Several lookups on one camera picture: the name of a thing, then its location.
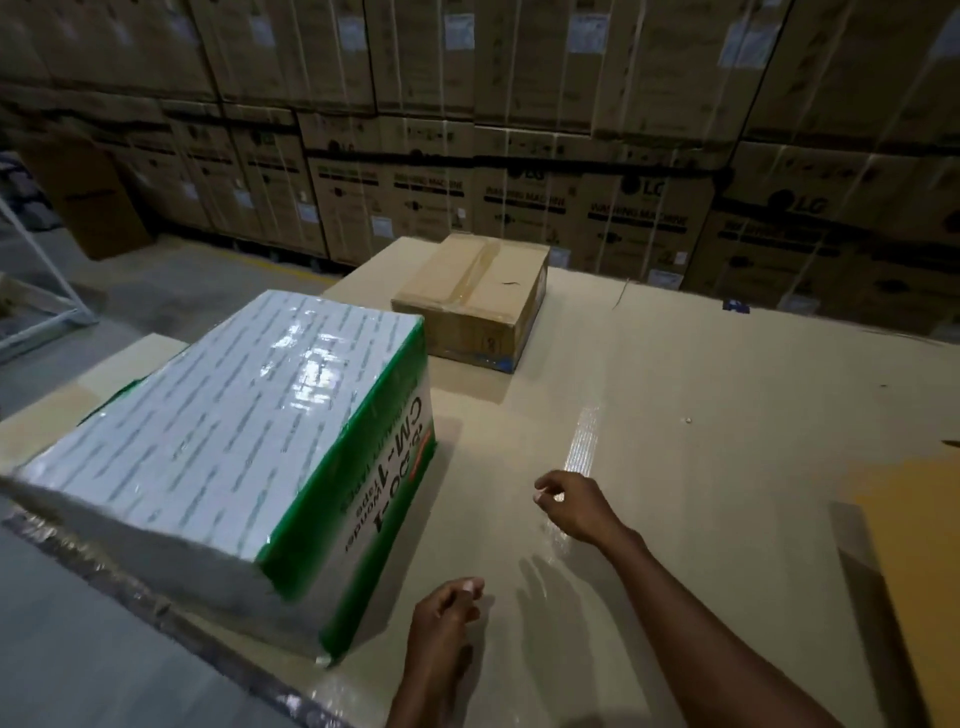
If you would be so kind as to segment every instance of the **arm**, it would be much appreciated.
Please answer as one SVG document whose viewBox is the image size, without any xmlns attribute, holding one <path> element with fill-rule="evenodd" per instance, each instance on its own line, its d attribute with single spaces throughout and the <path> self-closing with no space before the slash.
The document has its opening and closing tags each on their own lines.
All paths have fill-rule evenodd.
<svg viewBox="0 0 960 728">
<path fill-rule="evenodd" d="M 471 658 L 467 624 L 480 617 L 480 578 L 448 581 L 414 608 L 403 678 L 386 728 L 438 728 Z"/>
<path fill-rule="evenodd" d="M 550 520 L 599 548 L 616 570 L 691 726 L 840 725 L 677 581 L 615 515 L 595 480 L 553 471 L 536 487 L 534 501 Z"/>
</svg>

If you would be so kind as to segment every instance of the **yellow floor line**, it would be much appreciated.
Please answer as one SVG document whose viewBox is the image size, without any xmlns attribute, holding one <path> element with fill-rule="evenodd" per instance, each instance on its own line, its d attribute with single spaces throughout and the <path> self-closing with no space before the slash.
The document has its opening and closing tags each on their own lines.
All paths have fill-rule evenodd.
<svg viewBox="0 0 960 728">
<path fill-rule="evenodd" d="M 325 276 L 321 273 L 314 273 L 313 271 L 301 270 L 299 267 L 295 268 L 293 266 L 280 265 L 279 263 L 274 263 L 272 260 L 264 260 L 262 257 L 256 255 L 246 255 L 244 253 L 237 253 L 236 251 L 227 251 L 223 248 L 216 248 L 212 245 L 206 245 L 205 243 L 196 243 L 192 240 L 184 240 L 183 242 L 189 243 L 190 245 L 196 246 L 198 248 L 203 248 L 205 251 L 215 253 L 218 255 L 224 255 L 226 257 L 232 258 L 233 260 L 242 260 L 245 263 L 250 265 L 256 265 L 260 268 L 266 268 L 270 271 L 277 271 L 279 273 L 286 273 L 290 276 L 297 276 L 303 279 L 309 280 L 319 280 L 327 285 L 333 285 L 334 283 L 339 283 L 340 279 L 335 279 L 331 276 Z"/>
</svg>

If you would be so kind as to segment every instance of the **person's left hand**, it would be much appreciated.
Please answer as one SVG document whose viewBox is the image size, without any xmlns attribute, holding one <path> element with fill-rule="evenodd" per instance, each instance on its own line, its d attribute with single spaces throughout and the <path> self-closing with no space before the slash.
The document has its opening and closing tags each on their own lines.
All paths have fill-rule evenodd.
<svg viewBox="0 0 960 728">
<path fill-rule="evenodd" d="M 448 581 L 414 608 L 407 658 L 397 699 L 419 711 L 439 711 L 470 660 L 468 622 L 480 619 L 474 601 L 483 594 L 479 577 Z M 407 713 L 396 704 L 392 714 Z M 422 717 L 424 723 L 432 722 Z"/>
</svg>

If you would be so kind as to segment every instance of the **person's right hand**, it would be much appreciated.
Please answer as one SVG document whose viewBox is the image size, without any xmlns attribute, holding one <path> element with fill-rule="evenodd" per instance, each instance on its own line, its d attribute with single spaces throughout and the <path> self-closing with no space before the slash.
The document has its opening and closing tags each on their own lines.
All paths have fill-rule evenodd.
<svg viewBox="0 0 960 728">
<path fill-rule="evenodd" d="M 534 483 L 534 502 L 565 534 L 599 546 L 624 529 L 597 481 L 579 473 L 550 471 Z M 555 496 L 563 493 L 563 500 Z"/>
</svg>

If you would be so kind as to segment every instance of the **white metal frame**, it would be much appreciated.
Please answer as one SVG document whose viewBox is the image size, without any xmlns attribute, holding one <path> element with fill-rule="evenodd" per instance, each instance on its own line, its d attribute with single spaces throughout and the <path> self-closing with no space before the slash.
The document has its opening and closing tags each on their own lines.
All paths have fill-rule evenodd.
<svg viewBox="0 0 960 728">
<path fill-rule="evenodd" d="M 16 213 L 10 209 L 7 201 L 4 200 L 2 196 L 0 196 L 0 213 L 13 225 L 13 228 L 20 234 L 20 237 L 26 240 L 27 244 L 34 249 L 36 256 L 43 261 L 47 270 L 50 271 L 50 274 L 57 280 L 60 288 L 63 289 L 63 293 L 66 294 L 65 297 L 59 296 L 50 291 L 41 291 L 41 289 L 37 289 L 35 286 L 20 283 L 20 285 L 42 292 L 57 304 L 62 304 L 64 310 L 59 313 L 52 313 L 51 317 L 46 321 L 33 324 L 30 327 L 24 328 L 22 331 L 0 339 L 0 358 L 6 358 L 14 348 L 30 348 L 31 345 L 37 345 L 49 337 L 66 332 L 68 328 L 64 326 L 65 324 L 77 324 L 80 326 L 96 324 L 96 314 L 94 314 L 93 311 L 87 307 L 86 303 L 81 300 L 80 296 L 77 295 L 73 286 L 63 277 L 60 270 L 58 270 L 54 264 L 54 261 L 50 259 L 36 242 L 33 234 L 23 227 L 23 223 L 20 222 Z"/>
</svg>

